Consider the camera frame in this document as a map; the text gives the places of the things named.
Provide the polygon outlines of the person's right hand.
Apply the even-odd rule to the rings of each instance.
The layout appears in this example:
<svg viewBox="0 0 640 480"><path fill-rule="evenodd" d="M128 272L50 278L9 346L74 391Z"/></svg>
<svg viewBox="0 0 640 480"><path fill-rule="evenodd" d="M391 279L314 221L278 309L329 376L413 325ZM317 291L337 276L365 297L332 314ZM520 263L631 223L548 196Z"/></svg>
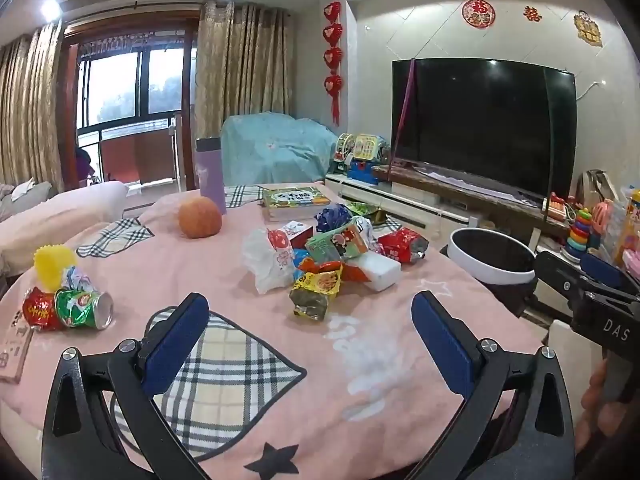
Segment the person's right hand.
<svg viewBox="0 0 640 480"><path fill-rule="evenodd" d="M575 426L575 451L582 451L589 440L600 430L605 437L612 437L625 418L628 405L620 402L608 402L599 405L602 400L608 359L604 359L589 379L589 386L582 395L580 405L584 409L582 417Z"/></svg>

